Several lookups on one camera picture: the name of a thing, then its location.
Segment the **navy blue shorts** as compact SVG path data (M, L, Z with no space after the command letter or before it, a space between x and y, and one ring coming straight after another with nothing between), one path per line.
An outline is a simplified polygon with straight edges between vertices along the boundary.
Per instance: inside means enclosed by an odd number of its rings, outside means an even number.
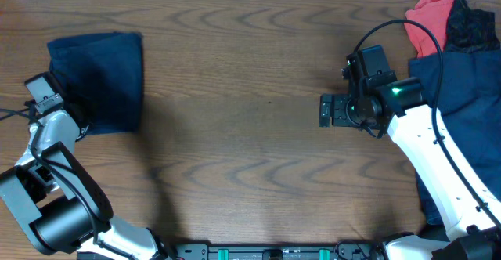
M89 135L138 130L144 70L142 35L99 33L47 43L49 70L68 101L83 109Z

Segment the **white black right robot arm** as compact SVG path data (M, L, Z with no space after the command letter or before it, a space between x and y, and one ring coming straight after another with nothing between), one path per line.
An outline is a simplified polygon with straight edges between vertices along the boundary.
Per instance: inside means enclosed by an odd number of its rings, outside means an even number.
M336 121L388 135L423 181L441 216L446 240L414 234L384 240L373 259L498 259L500 202L479 179L417 78L385 83L361 78L347 95L323 94L319 124Z

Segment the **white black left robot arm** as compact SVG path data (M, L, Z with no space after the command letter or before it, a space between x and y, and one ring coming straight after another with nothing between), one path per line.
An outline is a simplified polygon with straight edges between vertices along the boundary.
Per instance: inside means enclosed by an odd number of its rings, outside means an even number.
M44 255L79 259L173 259L176 252L155 233L114 214L106 194L74 156L81 123L99 115L126 119L140 113L141 96L95 88L89 96L33 88L29 110L3 108L29 121L23 156L1 174L1 199L31 244Z

